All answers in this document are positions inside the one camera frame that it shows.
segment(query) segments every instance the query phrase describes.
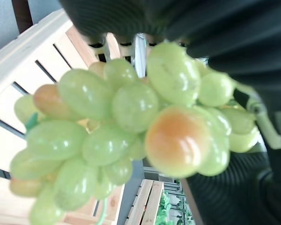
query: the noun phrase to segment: green plant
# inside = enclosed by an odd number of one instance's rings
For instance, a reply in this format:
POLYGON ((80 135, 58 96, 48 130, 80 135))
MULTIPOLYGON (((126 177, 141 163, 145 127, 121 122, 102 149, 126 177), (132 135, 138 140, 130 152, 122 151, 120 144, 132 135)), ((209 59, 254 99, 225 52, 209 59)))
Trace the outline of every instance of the green plant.
POLYGON ((159 202, 155 225, 175 225, 174 221, 166 221, 170 208, 169 194, 166 191, 163 191, 159 202))

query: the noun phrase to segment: grape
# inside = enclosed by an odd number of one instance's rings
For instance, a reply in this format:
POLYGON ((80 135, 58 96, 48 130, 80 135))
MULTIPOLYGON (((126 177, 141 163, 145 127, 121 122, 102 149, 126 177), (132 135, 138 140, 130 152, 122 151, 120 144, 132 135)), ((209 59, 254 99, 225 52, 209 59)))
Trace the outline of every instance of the grape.
POLYGON ((21 197, 37 197, 45 185, 41 179, 37 180, 18 180, 12 178, 9 183, 10 191, 21 197))
POLYGON ((196 110, 170 106, 146 134, 145 150, 151 165, 162 173, 184 178, 196 173, 209 154, 211 133, 196 110))
POLYGON ((230 150, 237 153, 249 151, 258 141, 260 133, 255 126, 253 130, 245 135, 234 134, 229 136, 230 150))
POLYGON ((98 178, 93 197, 99 200, 107 198, 116 186, 108 179, 102 168, 98 171, 98 178))
POLYGON ((234 88, 234 83, 227 74, 207 74, 201 81, 199 101, 211 107, 224 105, 232 98, 234 88))
POLYGON ((63 210, 76 210, 89 201, 95 190, 98 168, 81 157, 67 160, 54 184, 54 200, 63 210))
POLYGON ((126 155, 135 139, 115 124, 102 125, 85 139, 82 154, 91 165, 108 165, 126 155))
POLYGON ((132 133, 147 130, 158 109, 154 91, 140 82, 119 89, 112 101, 113 117, 123 130, 132 133))
POLYGON ((254 116, 244 109, 225 108, 221 112, 231 123, 232 132, 238 135, 246 135, 255 127, 254 116))
POLYGON ((35 156, 62 160, 80 153, 86 135, 86 130, 76 123, 51 120, 31 129, 26 140, 35 156))
POLYGON ((53 200, 53 188, 47 184, 40 193, 30 212, 31 225, 54 225, 61 220, 65 212, 57 207, 53 200))
POLYGON ((232 128, 228 118, 219 110, 208 107, 207 110, 210 114, 217 118, 217 125, 220 130, 222 130, 225 135, 230 135, 232 128))
POLYGON ((85 118, 102 120, 111 116, 113 91, 93 72, 72 69, 63 75, 58 89, 61 98, 85 118))
POLYGON ((108 179, 115 185, 127 183, 133 172, 133 165, 129 158, 122 158, 104 167, 108 179))
POLYGON ((11 161, 10 173, 16 179, 34 180, 54 171, 61 163, 60 160, 39 159, 30 149, 24 149, 11 161))
POLYGON ((138 80, 135 69, 125 59, 115 59, 107 62, 104 67, 104 75, 114 90, 138 80))
POLYGON ((35 107, 32 95, 25 95, 17 100, 14 106, 15 115, 23 124, 26 124, 31 116, 37 113, 38 120, 43 120, 45 116, 35 107))
POLYGON ((142 160, 146 157, 144 137, 138 137, 128 152, 131 160, 142 160))
POLYGON ((105 64, 106 64, 105 62, 100 62, 100 61, 94 62, 89 66, 89 71, 92 71, 102 79, 105 79, 105 75, 104 75, 105 64))
POLYGON ((45 84, 37 89, 33 96, 35 106, 45 115, 59 120, 80 120, 81 116, 75 113, 60 98, 55 84, 45 84))
POLYGON ((150 84, 167 101, 191 106, 198 97, 200 75, 195 60, 175 43, 155 46, 147 59, 150 84))

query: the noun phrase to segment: orange-tinged grape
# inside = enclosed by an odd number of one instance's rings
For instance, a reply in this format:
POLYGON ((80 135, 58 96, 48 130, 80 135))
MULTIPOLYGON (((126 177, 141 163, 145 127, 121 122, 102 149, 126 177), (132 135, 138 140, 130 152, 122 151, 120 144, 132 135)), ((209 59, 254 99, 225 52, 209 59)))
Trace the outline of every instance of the orange-tinged grape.
POLYGON ((37 197, 45 185, 41 179, 37 180, 18 180, 12 178, 9 183, 10 191, 21 197, 37 197))
POLYGON ((142 160, 146 157, 144 137, 138 137, 128 152, 131 160, 142 160))
POLYGON ((30 149, 24 149, 11 161, 10 173, 16 179, 34 180, 54 171, 61 163, 60 160, 40 159, 30 149))
POLYGON ((32 95, 25 95, 19 98, 14 105, 14 111, 19 121, 23 124, 26 124, 35 113, 37 113, 38 121, 45 119, 45 115, 34 105, 32 95))
POLYGON ((170 106, 147 131, 147 158, 151 165, 168 176, 193 175, 209 154, 210 136, 204 117, 197 111, 170 106))
POLYGON ((248 152, 258 141, 260 133, 255 126, 253 130, 245 135, 234 134, 229 135, 230 150, 236 153, 248 152))
POLYGON ((55 225, 65 215, 54 202, 53 187, 47 184, 30 211, 31 225, 55 225))
POLYGON ((116 124, 105 124, 85 139, 82 155, 91 165, 108 165, 127 155, 135 139, 136 135, 120 129, 116 124))
POLYGON ((35 106, 45 115, 58 120, 80 120, 82 117, 74 112, 61 98, 55 84, 45 84, 33 95, 35 106))
POLYGON ((133 165, 129 158, 122 158, 104 167, 108 179, 115 185, 127 183, 133 173, 133 165))
POLYGON ((96 199, 103 200, 107 198, 116 185, 114 185, 106 176, 105 172, 103 171, 102 168, 99 169, 98 171, 98 178, 96 181, 96 188, 92 196, 96 199))
POLYGON ((54 184, 54 200, 63 210, 72 211, 89 201, 94 192, 98 168, 88 165, 81 157, 67 160, 54 184))
POLYGON ((62 76, 58 89, 61 98, 84 118, 104 120, 111 117, 114 91, 94 72, 72 69, 62 76))
POLYGON ((108 61, 104 67, 104 75, 114 90, 138 80, 134 67, 125 59, 108 61))
POLYGON ((89 71, 93 71, 95 74, 97 74, 99 77, 102 79, 105 79, 104 76, 104 67, 105 67, 105 62, 94 62, 89 66, 89 71))
POLYGON ((87 134, 82 126, 74 122, 51 120, 31 129, 26 140, 35 156, 63 160, 80 153, 87 134))

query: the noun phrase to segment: green grape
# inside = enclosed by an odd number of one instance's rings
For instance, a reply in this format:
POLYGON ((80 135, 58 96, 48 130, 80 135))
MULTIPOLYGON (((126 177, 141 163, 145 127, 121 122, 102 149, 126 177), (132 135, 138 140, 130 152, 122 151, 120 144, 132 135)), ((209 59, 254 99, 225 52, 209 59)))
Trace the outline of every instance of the green grape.
POLYGON ((226 170, 229 165, 229 138, 218 133, 215 129, 213 129, 212 134, 210 153, 198 169, 198 173, 204 176, 218 175, 226 170))
POLYGON ((53 188, 47 184, 38 196, 30 212, 31 225, 55 225, 65 215, 54 202, 53 188))
POLYGON ((133 165, 129 158, 122 158, 119 161, 104 167, 109 180, 115 185, 127 183, 133 172, 133 165))
POLYGON ((196 61, 175 43, 155 46, 147 59, 150 84, 167 101, 192 106, 198 97, 200 75, 196 61))
POLYGON ((214 108, 208 107, 207 110, 213 116, 217 118, 217 126, 220 130, 222 130, 226 135, 230 135, 232 128, 228 118, 220 111, 214 108))
POLYGON ((98 168, 89 166, 81 157, 67 160, 54 184, 54 200, 63 210, 76 210, 89 201, 98 168))
POLYGON ((80 153, 86 135, 87 131, 74 122, 51 120, 31 129, 26 140, 35 156, 62 160, 80 153))
POLYGON ((25 95, 17 100, 14 105, 15 115, 23 124, 26 124, 31 116, 37 113, 38 121, 45 118, 44 114, 41 113, 33 103, 32 95, 25 95))
POLYGON ((208 109, 194 106, 201 116, 204 117, 211 131, 211 147, 207 158, 202 161, 198 168, 198 173, 204 176, 215 176, 222 173, 229 164, 229 137, 225 134, 219 121, 208 109))
POLYGON ((16 179, 34 180, 54 171, 61 163, 60 160, 40 159, 30 149, 24 149, 11 161, 10 173, 16 179))
POLYGON ((128 152, 131 160, 142 160, 146 157, 144 137, 138 137, 128 152))
POLYGON ((234 134, 246 135, 255 127, 254 116, 244 109, 230 107, 221 109, 221 112, 230 121, 234 134))
POLYGON ((62 100, 81 116, 95 120, 111 116, 113 91, 94 72, 72 69, 63 75, 58 89, 62 100))
POLYGON ((99 169, 93 197, 99 200, 107 198, 116 186, 108 179, 102 168, 99 169))
POLYGON ((158 98, 145 84, 128 84, 117 91, 112 101, 112 115, 119 126, 128 132, 141 133, 159 111, 158 98))
POLYGON ((252 131, 245 135, 234 134, 229 135, 230 150, 237 153, 248 152, 258 141, 260 133, 255 126, 252 131))
POLYGON ((201 81, 199 101, 211 107, 224 105, 232 98, 234 88, 234 82, 227 74, 207 74, 201 81))
POLYGON ((12 178, 9 183, 10 191, 21 197, 37 197, 45 186, 45 181, 37 180, 18 180, 12 178))
POLYGON ((82 155, 91 165, 108 165, 126 155, 136 135, 121 130, 115 124, 105 124, 85 139, 82 155))
POLYGON ((104 67, 104 75, 114 90, 138 80, 135 69, 125 59, 108 61, 104 67))

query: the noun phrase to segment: wooden slat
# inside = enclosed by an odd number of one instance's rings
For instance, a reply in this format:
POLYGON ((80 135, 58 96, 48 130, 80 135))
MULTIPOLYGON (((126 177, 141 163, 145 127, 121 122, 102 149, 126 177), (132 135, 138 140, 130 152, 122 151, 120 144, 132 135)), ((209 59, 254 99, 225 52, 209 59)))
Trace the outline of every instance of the wooden slat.
POLYGON ((153 184, 152 180, 144 181, 144 183, 141 187, 141 190, 140 190, 138 201, 137 201, 136 205, 134 206, 133 211, 128 220, 128 223, 127 223, 128 225, 140 224, 142 214, 144 212, 145 205, 147 203, 152 184, 153 184))
POLYGON ((0 120, 22 133, 25 133, 25 126, 18 120, 14 113, 15 102, 20 97, 22 97, 22 94, 12 86, 8 86, 8 88, 0 94, 0 120))
POLYGON ((25 140, 0 127, 0 169, 9 171, 12 158, 25 147, 25 140))
MULTIPOLYGON (((124 185, 116 187, 113 190, 112 194, 107 199, 106 219, 114 221, 115 223, 118 222, 118 214, 120 212, 124 187, 125 187, 124 185)), ((98 210, 96 212, 96 217, 99 217, 101 215, 102 207, 103 207, 103 201, 100 201, 98 210)))
POLYGON ((0 50, 0 93, 16 80, 19 75, 16 73, 17 70, 36 60, 39 49, 55 43, 72 25, 65 11, 61 9, 51 13, 2 48, 0 50))
POLYGON ((0 214, 27 218, 33 198, 20 198, 9 191, 9 180, 0 177, 0 214))
POLYGON ((121 57, 120 49, 118 48, 117 40, 112 33, 107 34, 106 41, 108 43, 110 58, 111 59, 120 58, 121 57))
MULTIPOLYGON (((71 225, 95 225, 98 222, 98 218, 84 215, 81 213, 72 212, 66 215, 64 222, 71 225)), ((116 225, 116 223, 105 219, 102 225, 116 225)))
POLYGON ((30 94, 43 84, 53 83, 53 81, 34 62, 30 61, 24 67, 17 70, 15 81, 30 94))
POLYGON ((82 39, 81 35, 74 26, 67 31, 67 36, 73 43, 74 47, 80 54, 87 67, 89 67, 90 64, 92 64, 93 62, 98 61, 98 59, 95 57, 94 54, 92 54, 89 46, 85 43, 85 41, 82 39))
POLYGON ((63 74, 71 69, 53 45, 42 48, 37 60, 56 81, 60 81, 63 74))
MULTIPOLYGON (((30 225, 27 218, 0 215, 0 225, 30 225)), ((59 222, 56 225, 70 225, 59 222)))
POLYGON ((163 191, 163 182, 153 181, 152 191, 149 197, 149 201, 147 203, 145 215, 143 217, 141 225, 155 224, 162 191, 163 191))
POLYGON ((86 203, 83 207, 76 210, 75 212, 92 216, 94 215, 96 205, 97 205, 97 199, 91 197, 88 203, 86 203))
POLYGON ((88 68, 66 34, 62 35, 60 39, 55 42, 55 45, 72 68, 88 68))

